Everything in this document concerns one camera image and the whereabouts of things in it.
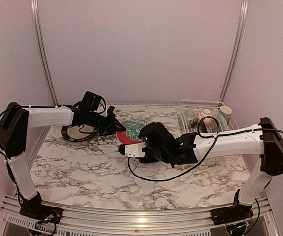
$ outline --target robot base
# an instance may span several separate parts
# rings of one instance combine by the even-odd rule
[[[43,212],[42,215],[39,214],[33,214],[27,210],[24,210],[23,208],[20,209],[20,215],[26,216],[28,218],[32,219],[37,219],[37,220],[44,220],[47,216],[54,214],[58,215],[58,217],[54,217],[52,220],[56,223],[59,224],[61,217],[62,217],[62,209],[54,206],[46,206],[46,205],[41,205],[41,211]]]
[[[249,216],[254,215],[252,211],[252,206],[245,206],[239,203],[239,191],[235,193],[234,203],[230,207],[223,207],[218,209],[213,209],[211,211],[211,218],[214,225],[227,224],[234,221],[240,221],[247,219]]]

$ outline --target aluminum frame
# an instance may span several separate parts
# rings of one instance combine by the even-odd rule
[[[242,0],[241,2],[241,10],[240,10],[240,17],[239,17],[239,23],[238,23],[238,29],[236,32],[236,37],[235,37],[235,42],[234,42],[234,47],[233,47],[233,52],[229,64],[229,68],[225,77],[224,85],[222,88],[222,92],[219,98],[219,101],[224,102],[228,92],[229,88],[233,79],[233,73],[236,65],[236,61],[238,58],[238,54],[241,49],[242,41],[243,41],[243,36],[245,32],[245,26],[246,26],[246,16],[249,8],[249,0]]]
[[[139,210],[115,210],[99,209],[80,206],[69,206],[44,201],[44,204],[60,207],[63,209],[60,224],[57,226],[59,236],[79,235],[96,236],[126,236],[126,235],[165,235],[185,236],[197,232],[206,232],[215,226],[211,220],[210,210],[218,207],[228,207],[231,204],[200,207],[182,210],[160,210],[160,211],[139,211]],[[279,236],[277,228],[274,228],[275,220],[267,198],[259,200],[261,216],[265,217],[270,236]],[[253,204],[254,218],[257,217],[257,204]],[[7,222],[22,226],[22,221],[33,224],[36,220],[28,219],[19,214],[20,205],[17,197],[6,195],[0,211],[0,236],[3,235]],[[17,219],[17,222],[10,220],[10,217]],[[52,225],[42,225],[45,231],[51,232]]]
[[[59,103],[58,103],[58,99],[57,99],[57,96],[56,96],[54,83],[53,83],[53,80],[52,80],[52,76],[51,76],[51,73],[50,73],[48,60],[47,60],[46,52],[45,52],[41,21],[40,21],[39,11],[38,11],[38,0],[31,0],[31,6],[32,6],[32,13],[33,13],[34,26],[35,26],[35,31],[36,31],[38,48],[39,48],[39,52],[40,52],[41,59],[42,59],[42,64],[43,64],[43,68],[44,68],[44,72],[45,72],[47,85],[48,85],[49,92],[50,92],[50,95],[52,97],[54,105],[58,105]]]

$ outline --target black cable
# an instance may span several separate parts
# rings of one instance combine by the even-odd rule
[[[24,209],[23,205],[22,205],[22,202],[20,200],[20,192],[19,192],[19,188],[17,187],[17,192],[18,192],[18,202],[19,202],[19,205],[22,209]]]
[[[96,134],[98,131],[92,131],[92,132],[85,132],[85,131],[81,131],[84,128],[84,125],[82,124],[82,127],[80,127],[78,129],[79,133],[81,134]]]
[[[200,133],[200,131],[199,131],[200,123],[203,122],[203,120],[205,120],[205,119],[207,119],[207,118],[211,118],[211,119],[213,119],[213,120],[216,121],[216,124],[217,124],[217,133],[219,133],[219,124],[218,124],[218,121],[217,121],[214,117],[204,117],[204,118],[201,119],[200,122],[198,123],[198,128],[197,128],[198,134]],[[137,174],[132,170],[132,168],[131,168],[131,166],[130,166],[130,157],[128,158],[128,168],[129,168],[129,170],[131,171],[131,173],[132,173],[134,176],[136,176],[137,178],[140,178],[140,179],[142,179],[142,180],[146,180],[146,181],[150,181],[150,182],[167,182],[167,181],[171,181],[171,180],[174,180],[174,179],[176,179],[176,178],[178,178],[178,177],[181,177],[181,176],[185,175],[186,173],[188,173],[188,172],[190,172],[190,171],[196,169],[198,166],[200,166],[201,163],[203,163],[204,160],[207,158],[207,156],[208,156],[208,154],[210,153],[211,149],[212,149],[212,148],[214,147],[214,145],[216,144],[217,139],[218,139],[218,136],[215,137],[214,142],[211,144],[210,148],[208,149],[208,151],[206,152],[206,154],[204,155],[204,157],[201,159],[201,161],[200,161],[197,165],[195,165],[195,166],[189,168],[187,171],[184,171],[183,173],[180,173],[179,175],[174,176],[174,177],[172,177],[172,178],[168,178],[168,179],[148,179],[148,178],[143,178],[143,177],[137,175]]]
[[[56,222],[55,222],[55,220],[54,220],[54,218],[53,218],[53,223],[54,223],[54,230],[53,230],[53,232],[50,234],[50,235],[48,235],[48,236],[53,236],[54,235],[54,233],[56,232]]]
[[[100,132],[100,134],[104,134],[111,127],[112,127],[112,124],[109,124],[109,126],[107,126],[106,128],[98,130],[98,131]]]
[[[104,113],[106,111],[106,101],[105,101],[105,99],[103,97],[101,97],[101,99],[102,99],[102,101],[104,103],[104,105],[102,103],[100,103],[102,105],[102,107],[103,107],[103,111],[102,112],[96,112],[97,114],[102,114],[102,113]]]
[[[247,235],[254,227],[255,225],[257,224],[257,222],[259,221],[259,217],[260,217],[260,205],[259,205],[259,202],[257,200],[257,198],[255,198],[256,200],[256,203],[257,203],[257,206],[258,206],[258,216],[257,216],[257,219],[255,221],[255,223],[252,225],[252,227],[244,234],[244,235]]]

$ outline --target lavender wall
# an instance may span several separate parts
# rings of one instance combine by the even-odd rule
[[[40,0],[58,99],[86,90],[108,102],[218,100],[239,0]]]
[[[0,0],[0,112],[7,104],[50,105],[29,0]],[[41,130],[29,132],[30,153]],[[14,187],[0,155],[0,206]]]
[[[263,116],[283,130],[283,0],[250,0],[247,27],[226,103],[240,126]],[[253,166],[256,160],[247,160]],[[283,236],[283,175],[267,190]]]

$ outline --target red wire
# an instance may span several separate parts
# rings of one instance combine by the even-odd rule
[[[49,212],[52,212],[52,211],[56,213],[56,217],[59,217],[59,214],[57,213],[57,211],[51,210],[51,211],[49,211]]]
[[[253,220],[252,217],[250,216],[250,214],[247,213],[246,215],[248,215],[248,217],[250,218],[250,221]]]

